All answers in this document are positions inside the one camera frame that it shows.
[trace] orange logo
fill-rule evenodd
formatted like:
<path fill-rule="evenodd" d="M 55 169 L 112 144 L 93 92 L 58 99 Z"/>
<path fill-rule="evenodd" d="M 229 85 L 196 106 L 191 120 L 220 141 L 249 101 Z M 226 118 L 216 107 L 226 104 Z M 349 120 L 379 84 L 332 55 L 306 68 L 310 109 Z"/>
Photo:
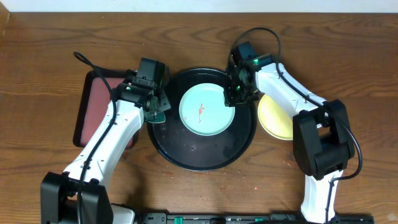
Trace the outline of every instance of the orange logo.
<path fill-rule="evenodd" d="M 200 123 L 200 121 L 201 121 L 201 119 L 200 119 L 200 115 L 203 113 L 203 110 L 204 110 L 205 108 L 203 107 L 203 103 L 201 103 L 200 104 L 200 108 L 199 108 L 199 123 Z"/>

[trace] black round plate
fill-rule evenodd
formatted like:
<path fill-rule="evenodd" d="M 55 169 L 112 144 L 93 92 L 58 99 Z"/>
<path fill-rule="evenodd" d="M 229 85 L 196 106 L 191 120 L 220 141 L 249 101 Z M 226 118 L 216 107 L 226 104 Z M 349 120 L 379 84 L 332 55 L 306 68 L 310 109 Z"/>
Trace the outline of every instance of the black round plate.
<path fill-rule="evenodd" d="M 165 123 L 148 123 L 147 128 L 152 143 L 167 160 L 188 170 L 215 170 L 235 161 L 249 147 L 257 123 L 254 104 L 235 107 L 231 125 L 213 136 L 191 132 L 180 119 L 180 100 L 191 87 L 201 83 L 228 86 L 230 81 L 219 70 L 195 68 L 178 74 L 166 84 L 172 109 L 165 112 Z"/>

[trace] wooden table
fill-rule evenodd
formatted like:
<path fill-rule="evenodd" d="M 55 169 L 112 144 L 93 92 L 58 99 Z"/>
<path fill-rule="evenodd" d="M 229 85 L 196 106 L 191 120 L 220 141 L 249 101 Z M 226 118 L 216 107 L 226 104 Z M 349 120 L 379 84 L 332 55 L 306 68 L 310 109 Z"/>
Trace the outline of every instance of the wooden table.
<path fill-rule="evenodd" d="M 136 69 L 141 57 L 189 67 L 225 68 L 231 43 L 267 26 L 283 42 L 290 74 L 347 107 L 364 154 L 359 177 L 340 182 L 340 213 L 398 216 L 398 15 L 396 14 L 105 14 L 12 13 L 0 43 L 0 223 L 38 223 L 40 182 L 81 148 L 72 144 L 85 74 L 74 50 L 102 67 Z M 270 34 L 248 38 L 260 53 Z M 269 213 L 297 211 L 304 178 L 292 143 L 258 125 L 247 151 L 228 167 L 190 172 L 166 161 L 146 128 L 126 151 L 108 195 L 141 211 Z M 352 173 L 352 159 L 345 174 Z"/>

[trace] white wall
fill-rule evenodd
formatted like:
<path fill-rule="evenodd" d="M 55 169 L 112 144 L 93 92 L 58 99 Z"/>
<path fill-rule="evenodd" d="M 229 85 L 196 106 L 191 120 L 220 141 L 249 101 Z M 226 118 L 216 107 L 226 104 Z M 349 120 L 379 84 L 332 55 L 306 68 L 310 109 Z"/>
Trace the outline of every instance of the white wall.
<path fill-rule="evenodd" d="M 0 0 L 10 12 L 398 12 L 398 0 Z"/>

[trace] yellow plate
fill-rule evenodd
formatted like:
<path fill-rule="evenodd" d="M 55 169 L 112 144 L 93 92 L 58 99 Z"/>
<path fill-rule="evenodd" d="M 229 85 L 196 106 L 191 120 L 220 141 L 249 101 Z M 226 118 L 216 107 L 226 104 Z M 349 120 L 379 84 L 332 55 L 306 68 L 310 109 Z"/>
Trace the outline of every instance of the yellow plate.
<path fill-rule="evenodd" d="M 262 96 L 257 115 L 261 126 L 270 135 L 282 140 L 293 140 L 293 121 L 270 96 Z"/>

